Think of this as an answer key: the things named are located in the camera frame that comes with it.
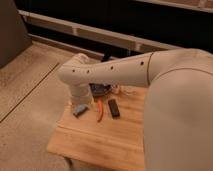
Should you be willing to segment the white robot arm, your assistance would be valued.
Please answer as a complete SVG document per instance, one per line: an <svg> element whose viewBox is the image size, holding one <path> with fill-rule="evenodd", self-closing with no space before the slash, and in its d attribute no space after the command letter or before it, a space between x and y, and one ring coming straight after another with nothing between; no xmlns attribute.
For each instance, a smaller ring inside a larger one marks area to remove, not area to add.
<svg viewBox="0 0 213 171"><path fill-rule="evenodd" d="M79 53L58 74L77 103L91 99L91 83L147 90L146 171L213 171L213 53L183 48L102 63Z"/></svg>

